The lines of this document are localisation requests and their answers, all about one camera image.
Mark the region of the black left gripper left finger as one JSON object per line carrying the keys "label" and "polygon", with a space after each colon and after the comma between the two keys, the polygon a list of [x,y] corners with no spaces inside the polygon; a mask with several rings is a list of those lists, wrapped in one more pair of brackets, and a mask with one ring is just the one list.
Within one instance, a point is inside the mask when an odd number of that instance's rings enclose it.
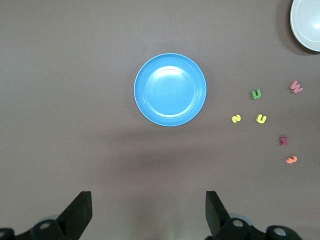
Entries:
{"label": "black left gripper left finger", "polygon": [[80,238],[92,219],[92,193],[82,191],[56,219],[66,238]]}

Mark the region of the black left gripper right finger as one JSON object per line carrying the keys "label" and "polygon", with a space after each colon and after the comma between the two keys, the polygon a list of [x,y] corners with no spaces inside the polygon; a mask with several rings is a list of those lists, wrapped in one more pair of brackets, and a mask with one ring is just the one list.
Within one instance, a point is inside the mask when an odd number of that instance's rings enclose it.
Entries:
{"label": "black left gripper right finger", "polygon": [[205,218],[212,236],[215,236],[230,218],[216,191],[206,192]]}

